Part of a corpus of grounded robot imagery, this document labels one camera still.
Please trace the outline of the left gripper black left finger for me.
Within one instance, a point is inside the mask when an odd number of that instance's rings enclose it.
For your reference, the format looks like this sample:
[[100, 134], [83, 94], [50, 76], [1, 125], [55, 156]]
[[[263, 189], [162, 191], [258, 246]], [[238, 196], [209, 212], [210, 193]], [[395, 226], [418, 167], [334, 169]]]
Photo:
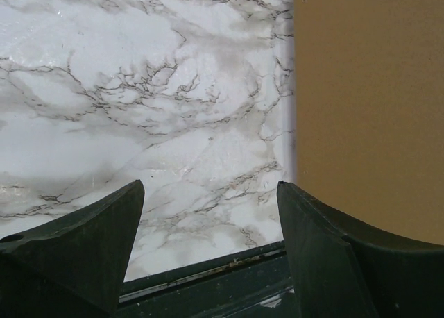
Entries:
[[133, 181], [99, 201], [1, 239], [2, 317], [111, 317], [144, 205]]

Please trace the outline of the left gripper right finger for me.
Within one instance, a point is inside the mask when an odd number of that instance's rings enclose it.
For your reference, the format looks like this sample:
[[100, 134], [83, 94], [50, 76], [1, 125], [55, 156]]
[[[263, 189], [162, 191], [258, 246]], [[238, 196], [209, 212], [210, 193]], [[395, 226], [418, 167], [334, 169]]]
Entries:
[[371, 226], [293, 183], [277, 186], [300, 317], [442, 317], [443, 247]]

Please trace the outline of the brown cardboard backing board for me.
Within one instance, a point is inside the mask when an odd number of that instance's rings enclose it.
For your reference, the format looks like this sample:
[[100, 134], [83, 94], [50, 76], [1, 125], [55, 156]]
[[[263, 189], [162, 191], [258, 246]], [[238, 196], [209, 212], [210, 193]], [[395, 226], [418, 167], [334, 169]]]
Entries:
[[295, 0], [297, 183], [443, 243], [443, 0]]

